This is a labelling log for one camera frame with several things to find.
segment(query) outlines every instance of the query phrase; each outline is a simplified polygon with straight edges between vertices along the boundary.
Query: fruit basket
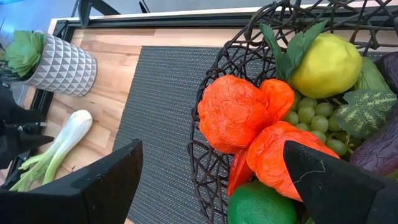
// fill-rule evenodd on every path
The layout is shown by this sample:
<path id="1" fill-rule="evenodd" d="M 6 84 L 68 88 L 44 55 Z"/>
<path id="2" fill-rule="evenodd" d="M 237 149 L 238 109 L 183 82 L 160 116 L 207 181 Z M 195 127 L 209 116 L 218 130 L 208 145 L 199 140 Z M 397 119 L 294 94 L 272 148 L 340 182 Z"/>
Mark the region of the fruit basket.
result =
<path id="1" fill-rule="evenodd" d="M 256 87 L 260 87 L 264 80 L 277 76 L 275 55 L 272 46 L 268 45 L 269 41 L 263 38 L 263 32 L 259 30 L 260 23 L 274 30 L 274 38 L 282 52 L 287 51 L 286 46 L 292 36 L 301 31 L 306 32 L 320 22 L 325 22 L 323 33 L 344 30 L 341 33 L 346 35 L 345 38 L 356 46 L 362 56 L 371 55 L 376 50 L 382 52 L 398 47 L 398 44 L 388 42 L 397 40 L 398 34 L 394 22 L 398 9 L 389 7 L 390 2 L 329 0 L 317 1 L 310 7 L 303 7 L 301 1 L 273 2 L 254 13 L 250 23 L 220 49 L 198 88 L 197 102 L 192 109 L 191 138 L 187 146 L 198 208 L 207 223 L 227 223 L 226 188 L 233 155 L 213 149 L 199 130 L 198 104 L 205 89 L 226 74 L 249 81 Z M 391 33 L 393 37 L 380 38 L 379 34 L 387 31 L 395 31 Z"/>

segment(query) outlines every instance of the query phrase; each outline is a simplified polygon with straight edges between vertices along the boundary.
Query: green lime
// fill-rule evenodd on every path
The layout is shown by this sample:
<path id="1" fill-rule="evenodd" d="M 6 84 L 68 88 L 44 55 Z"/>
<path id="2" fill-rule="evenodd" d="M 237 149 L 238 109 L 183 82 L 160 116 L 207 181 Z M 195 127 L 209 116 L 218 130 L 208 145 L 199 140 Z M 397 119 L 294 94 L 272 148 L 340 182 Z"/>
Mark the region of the green lime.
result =
<path id="1" fill-rule="evenodd" d="M 238 187 L 229 199 L 229 224 L 297 224 L 297 215 L 289 198 L 259 181 Z"/>

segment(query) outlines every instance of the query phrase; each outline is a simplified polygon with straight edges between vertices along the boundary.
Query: celery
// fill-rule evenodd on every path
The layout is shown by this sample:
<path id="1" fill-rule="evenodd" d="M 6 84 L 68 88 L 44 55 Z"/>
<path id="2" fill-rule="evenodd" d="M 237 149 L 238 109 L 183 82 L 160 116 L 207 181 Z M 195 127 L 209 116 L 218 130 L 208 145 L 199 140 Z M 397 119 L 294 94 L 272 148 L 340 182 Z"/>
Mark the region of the celery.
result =
<path id="1" fill-rule="evenodd" d="M 22 163 L 20 170 L 30 169 L 21 175 L 20 180 L 10 190 L 28 191 L 32 183 L 43 175 L 43 184 L 53 181 L 63 159 L 86 135 L 92 123 L 93 118 L 88 111 L 74 112 L 49 149 Z"/>

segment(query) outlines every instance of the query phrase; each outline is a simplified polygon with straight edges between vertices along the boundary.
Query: black frame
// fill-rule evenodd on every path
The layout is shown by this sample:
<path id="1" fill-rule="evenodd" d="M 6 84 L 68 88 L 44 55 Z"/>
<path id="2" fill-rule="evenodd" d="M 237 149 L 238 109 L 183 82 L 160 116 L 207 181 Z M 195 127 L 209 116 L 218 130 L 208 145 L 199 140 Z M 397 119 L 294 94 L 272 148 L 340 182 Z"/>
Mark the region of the black frame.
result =
<path id="1" fill-rule="evenodd" d="M 246 26 L 255 12 L 227 12 L 227 13 L 208 13 L 208 14 L 181 14 L 181 15 L 165 15 L 165 16 L 151 16 L 146 14 L 142 17 L 120 17 L 120 18 L 104 18 L 90 20 L 86 29 L 94 28 L 207 28 L 207 29 L 242 29 Z M 289 13 L 284 13 L 286 19 L 290 16 Z M 345 20 L 354 14 L 346 9 L 337 9 L 334 18 L 338 20 Z M 324 14 L 323 18 L 327 19 L 330 14 Z M 378 26 L 381 21 L 385 21 L 388 15 L 384 11 L 379 11 L 378 16 L 374 16 L 370 21 L 370 25 Z M 81 21 L 79 20 L 59 20 L 54 28 L 53 35 L 70 42 L 73 33 L 76 29 L 81 28 Z M 45 90 L 36 90 L 31 109 L 38 110 L 42 115 L 47 116 L 52 101 L 53 93 Z M 42 128 L 35 131 L 35 134 L 40 134 Z M 28 159 L 34 150 L 25 152 L 17 156 L 11 163 L 11 167 L 6 177 L 6 183 L 16 182 L 19 180 L 21 172 L 18 167 Z"/>

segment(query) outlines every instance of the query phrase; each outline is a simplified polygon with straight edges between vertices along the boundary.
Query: potted plant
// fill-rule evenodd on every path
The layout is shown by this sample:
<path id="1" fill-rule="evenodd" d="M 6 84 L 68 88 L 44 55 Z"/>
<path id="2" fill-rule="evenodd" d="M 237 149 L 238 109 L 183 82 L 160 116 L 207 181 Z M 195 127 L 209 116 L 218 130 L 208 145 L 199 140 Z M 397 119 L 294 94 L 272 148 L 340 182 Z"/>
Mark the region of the potted plant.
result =
<path id="1" fill-rule="evenodd" d="M 95 76 L 93 56 L 53 35 L 15 30 L 12 43 L 0 44 L 0 82 L 83 96 Z"/>

